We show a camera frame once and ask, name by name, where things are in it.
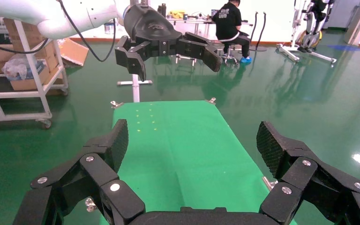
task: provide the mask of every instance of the white stand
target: white stand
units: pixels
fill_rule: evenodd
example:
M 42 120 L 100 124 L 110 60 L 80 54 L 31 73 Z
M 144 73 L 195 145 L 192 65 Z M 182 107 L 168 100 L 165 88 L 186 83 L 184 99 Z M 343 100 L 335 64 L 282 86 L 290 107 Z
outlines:
M 300 23 L 301 23 L 301 20 L 302 20 L 302 10 L 304 8 L 304 6 L 306 5 L 306 0 L 304 0 L 304 2 L 302 0 L 300 0 L 300 5 L 299 5 L 299 9 L 295 9 L 295 15 L 294 15 L 294 21 L 293 21 L 293 34 L 292 34 L 292 41 L 291 41 L 291 46 L 284 46 L 283 44 L 278 44 L 277 45 L 277 49 L 285 54 L 287 57 L 289 57 L 290 59 L 292 59 L 293 61 L 295 62 L 299 62 L 300 58 L 297 57 L 296 55 L 294 55 L 292 52 L 298 52 L 297 48 L 299 47 L 297 44 L 296 44 L 296 31 L 298 29 L 298 27 L 300 26 Z M 318 54 L 318 53 L 315 53 L 315 52 L 312 52 L 312 53 L 305 53 L 305 54 L 310 54 L 310 55 L 313 55 L 313 56 L 316 56 L 318 58 L 321 58 L 323 60 L 326 60 L 326 61 L 329 61 L 331 62 L 331 64 L 334 64 L 337 59 L 334 59 L 334 58 L 330 58 L 330 57 L 327 57 L 327 56 L 324 56 L 324 55 L 321 55 L 321 54 Z
M 119 81 L 118 86 L 132 85 L 133 87 L 133 102 L 140 102 L 140 84 L 152 84 L 152 81 L 139 81 L 139 75 L 132 74 L 132 81 Z

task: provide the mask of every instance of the shelf caster wheel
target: shelf caster wheel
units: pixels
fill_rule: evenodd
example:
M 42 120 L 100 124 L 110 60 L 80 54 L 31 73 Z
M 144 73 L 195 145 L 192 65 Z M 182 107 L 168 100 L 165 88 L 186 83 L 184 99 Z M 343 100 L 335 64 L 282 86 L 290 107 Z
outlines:
M 51 120 L 42 120 L 42 128 L 48 130 L 52 127 L 52 121 Z
M 64 96 L 68 96 L 68 89 L 61 89 L 61 91 Z

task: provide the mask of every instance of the person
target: person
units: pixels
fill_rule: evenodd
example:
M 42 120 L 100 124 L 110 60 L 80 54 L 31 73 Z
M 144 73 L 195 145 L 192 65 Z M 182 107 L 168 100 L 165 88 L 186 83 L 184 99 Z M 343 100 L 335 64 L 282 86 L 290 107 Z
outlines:
M 216 23 L 216 37 L 224 44 L 224 54 L 228 53 L 230 44 L 242 46 L 241 62 L 251 62 L 249 56 L 250 39 L 248 34 L 240 31 L 242 25 L 241 12 L 238 9 L 240 0 L 229 0 L 223 7 L 212 17 Z

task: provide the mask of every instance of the plastic bag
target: plastic bag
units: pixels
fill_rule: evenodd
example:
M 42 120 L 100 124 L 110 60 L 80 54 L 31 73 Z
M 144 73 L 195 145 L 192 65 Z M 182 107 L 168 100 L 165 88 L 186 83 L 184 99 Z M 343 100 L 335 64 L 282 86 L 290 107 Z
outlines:
M 5 66 L 2 68 L 3 73 L 9 79 L 14 79 L 17 76 L 20 76 L 21 80 L 25 80 L 27 76 L 27 69 L 30 68 L 30 65 L 25 54 L 16 54 L 10 58 L 10 60 L 5 63 Z

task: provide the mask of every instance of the black t-shirt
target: black t-shirt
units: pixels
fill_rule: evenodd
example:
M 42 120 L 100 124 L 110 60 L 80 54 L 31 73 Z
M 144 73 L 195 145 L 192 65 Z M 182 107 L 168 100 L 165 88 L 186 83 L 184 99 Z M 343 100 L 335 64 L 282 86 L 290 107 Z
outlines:
M 238 34 L 236 26 L 241 26 L 241 12 L 231 2 L 225 4 L 212 18 L 216 23 L 216 37 L 218 40 L 228 40 Z

